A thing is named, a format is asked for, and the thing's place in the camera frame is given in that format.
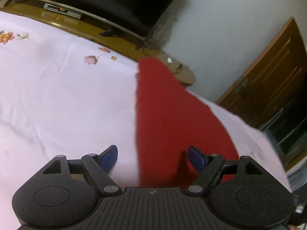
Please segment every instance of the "red cloth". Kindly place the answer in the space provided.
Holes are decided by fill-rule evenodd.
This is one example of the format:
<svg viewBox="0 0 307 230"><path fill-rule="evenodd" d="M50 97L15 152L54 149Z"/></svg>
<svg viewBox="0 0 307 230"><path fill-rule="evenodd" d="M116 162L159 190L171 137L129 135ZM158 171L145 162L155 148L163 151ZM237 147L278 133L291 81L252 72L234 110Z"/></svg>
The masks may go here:
<svg viewBox="0 0 307 230"><path fill-rule="evenodd" d="M187 160L190 145L206 154L239 159L210 108L189 94L154 58L139 63L136 134L142 187L191 184L197 173Z"/></svg>

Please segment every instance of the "white bedsheet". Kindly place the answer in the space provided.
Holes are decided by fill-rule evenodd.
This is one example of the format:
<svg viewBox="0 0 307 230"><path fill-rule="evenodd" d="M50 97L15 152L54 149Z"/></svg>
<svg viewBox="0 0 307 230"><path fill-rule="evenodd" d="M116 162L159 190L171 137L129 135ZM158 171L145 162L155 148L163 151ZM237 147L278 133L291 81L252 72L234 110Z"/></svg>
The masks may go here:
<svg viewBox="0 0 307 230"><path fill-rule="evenodd" d="M0 12L2 30L13 34L0 44L1 229L19 227L11 208L14 192L58 154L79 159L116 144L119 158L110 176L121 187L138 186L137 64L29 18ZM239 155L250 155L289 188L263 134L199 99L223 123Z"/></svg>

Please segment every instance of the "ribbed black surface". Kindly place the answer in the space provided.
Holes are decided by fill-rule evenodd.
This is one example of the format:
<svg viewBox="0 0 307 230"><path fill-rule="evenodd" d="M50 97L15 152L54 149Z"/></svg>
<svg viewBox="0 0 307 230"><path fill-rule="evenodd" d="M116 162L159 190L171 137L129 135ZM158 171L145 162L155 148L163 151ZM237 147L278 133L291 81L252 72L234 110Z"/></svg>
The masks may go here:
<svg viewBox="0 0 307 230"><path fill-rule="evenodd" d="M216 218L204 200L179 188L127 188L105 198L87 219L65 230L238 230ZM286 230L284 226L276 230ZM21 227L19 230L32 230Z"/></svg>

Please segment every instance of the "wooden door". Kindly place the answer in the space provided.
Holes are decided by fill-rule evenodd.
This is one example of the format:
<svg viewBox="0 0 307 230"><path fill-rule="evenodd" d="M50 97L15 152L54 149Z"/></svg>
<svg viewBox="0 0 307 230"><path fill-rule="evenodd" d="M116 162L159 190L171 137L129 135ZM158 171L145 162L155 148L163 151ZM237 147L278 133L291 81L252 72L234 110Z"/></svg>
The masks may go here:
<svg viewBox="0 0 307 230"><path fill-rule="evenodd" d="M258 128L272 118L303 85L307 54L294 18L217 104Z"/></svg>

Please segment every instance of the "floral pattern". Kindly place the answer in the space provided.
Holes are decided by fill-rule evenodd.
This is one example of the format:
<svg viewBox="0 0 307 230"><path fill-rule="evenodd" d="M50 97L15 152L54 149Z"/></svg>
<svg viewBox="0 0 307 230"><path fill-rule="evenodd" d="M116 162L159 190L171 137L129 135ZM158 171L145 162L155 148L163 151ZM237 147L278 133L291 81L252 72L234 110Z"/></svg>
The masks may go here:
<svg viewBox="0 0 307 230"><path fill-rule="evenodd" d="M28 32L23 32L22 36L20 34L16 34L17 38L16 40L23 40L23 39L28 39L30 41L32 41L31 39L29 39L29 35L30 33ZM8 43L8 41L15 39L15 36L13 36L13 32L8 32L7 34L2 30L0 31L0 43L3 43L3 45L5 45L6 43Z"/></svg>
<svg viewBox="0 0 307 230"><path fill-rule="evenodd" d="M101 50L105 53L110 53L111 51L109 49L107 49L106 47L98 47L98 50ZM87 63L89 65L96 65L98 62L100 56L94 56L94 55L89 55L89 56L85 56L84 57L84 63ZM116 56L112 56L111 60L116 60L117 57Z"/></svg>
<svg viewBox="0 0 307 230"><path fill-rule="evenodd" d="M4 33L4 31L0 31L0 44L3 43L3 45L7 44L8 41L15 39L13 36L13 32L8 32L7 34Z"/></svg>
<svg viewBox="0 0 307 230"><path fill-rule="evenodd" d="M93 56L93 55L89 55L89 56L85 56L84 59L85 59L84 63L87 63L89 65L91 65L91 64L95 65L98 62L99 56L96 57L96 56Z"/></svg>
<svg viewBox="0 0 307 230"><path fill-rule="evenodd" d="M99 50L106 52L106 53L110 53L111 51L109 49L107 49L106 47L98 47Z"/></svg>

